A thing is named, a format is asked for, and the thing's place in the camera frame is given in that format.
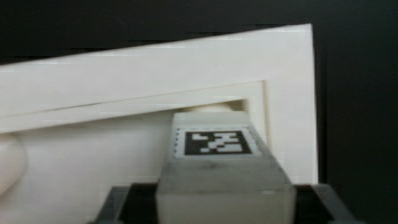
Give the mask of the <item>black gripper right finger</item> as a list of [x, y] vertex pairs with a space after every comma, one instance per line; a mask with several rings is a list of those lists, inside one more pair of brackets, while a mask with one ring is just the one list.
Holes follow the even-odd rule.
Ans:
[[362, 224], [328, 184], [296, 185], [293, 224]]

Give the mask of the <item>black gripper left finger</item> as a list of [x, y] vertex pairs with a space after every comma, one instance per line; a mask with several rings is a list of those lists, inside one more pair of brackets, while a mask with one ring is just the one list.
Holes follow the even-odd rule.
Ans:
[[158, 224], [156, 184], [133, 183], [110, 189], [99, 214], [87, 224]]

